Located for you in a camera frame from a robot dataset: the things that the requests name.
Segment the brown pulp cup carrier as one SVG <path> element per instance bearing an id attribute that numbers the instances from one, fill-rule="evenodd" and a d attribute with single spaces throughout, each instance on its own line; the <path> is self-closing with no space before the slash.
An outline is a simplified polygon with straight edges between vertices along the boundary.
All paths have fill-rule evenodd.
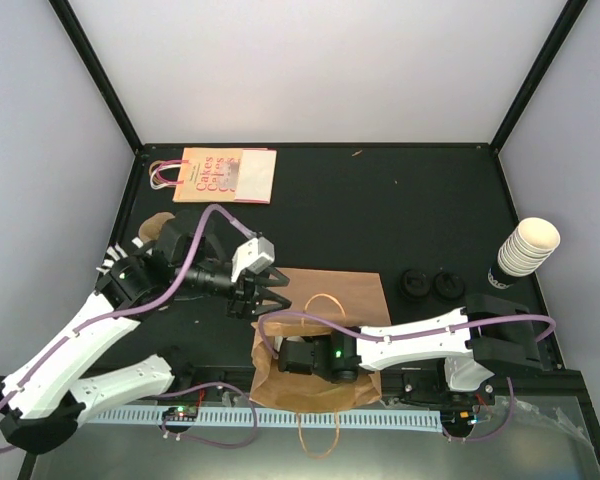
<path id="1" fill-rule="evenodd" d="M 159 212 L 145 220 L 138 229 L 136 245 L 144 247 L 149 244 L 155 244 L 166 223 L 175 218 L 171 212 Z"/>

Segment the brown paper bag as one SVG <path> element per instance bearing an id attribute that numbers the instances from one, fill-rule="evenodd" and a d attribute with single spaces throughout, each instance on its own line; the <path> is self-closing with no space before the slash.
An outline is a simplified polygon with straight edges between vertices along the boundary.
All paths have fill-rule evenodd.
<path id="1" fill-rule="evenodd" d="M 294 347 L 314 347 L 320 353 L 331 342 L 332 328 L 311 320 L 311 315 L 343 327 L 387 327 L 391 324 L 380 275 L 283 268 L 289 278 L 286 287 L 272 290 L 291 301 L 288 313 L 276 312 L 264 322 L 264 332 L 254 335 L 251 350 L 255 367 L 250 400 L 260 406 L 289 411 L 294 415 L 299 441 L 305 443 L 303 414 L 329 414 L 335 421 L 335 437 L 328 450 L 316 454 L 305 449 L 307 456 L 319 459 L 332 453 L 340 437 L 344 412 L 373 404 L 382 398 L 382 381 L 378 372 L 363 372 L 351 383 L 332 383 L 316 373 L 289 373 L 279 369 L 280 358 L 271 353 L 283 342 Z"/>

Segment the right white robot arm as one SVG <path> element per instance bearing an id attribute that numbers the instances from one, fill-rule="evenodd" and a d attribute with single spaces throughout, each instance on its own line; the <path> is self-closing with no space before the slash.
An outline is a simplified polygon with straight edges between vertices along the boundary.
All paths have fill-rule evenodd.
<path id="1" fill-rule="evenodd" d="M 494 376 L 523 376 L 544 369 L 539 343 L 556 321 L 519 304 L 470 296 L 463 306 L 439 316 L 391 326 L 342 326 L 312 314 L 295 315 L 331 331 L 284 338 L 276 351 L 281 372 L 315 375 L 332 384 L 352 383 L 363 372 L 436 360 L 437 396 L 459 402 Z"/>

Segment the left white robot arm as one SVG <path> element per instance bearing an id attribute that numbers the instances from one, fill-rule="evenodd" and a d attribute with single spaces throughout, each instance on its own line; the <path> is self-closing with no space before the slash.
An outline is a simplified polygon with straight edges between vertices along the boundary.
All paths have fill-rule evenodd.
<path id="1" fill-rule="evenodd" d="M 276 293 L 290 280 L 273 244 L 219 205 L 202 214 L 160 213 L 132 249 L 108 247 L 83 306 L 30 361 L 0 376 L 0 454 L 47 453 L 100 413 L 145 398 L 182 399 L 194 368 L 176 346 L 97 376 L 87 371 L 123 337 L 176 300 L 218 297 L 230 318 L 255 321 L 290 307 Z"/>

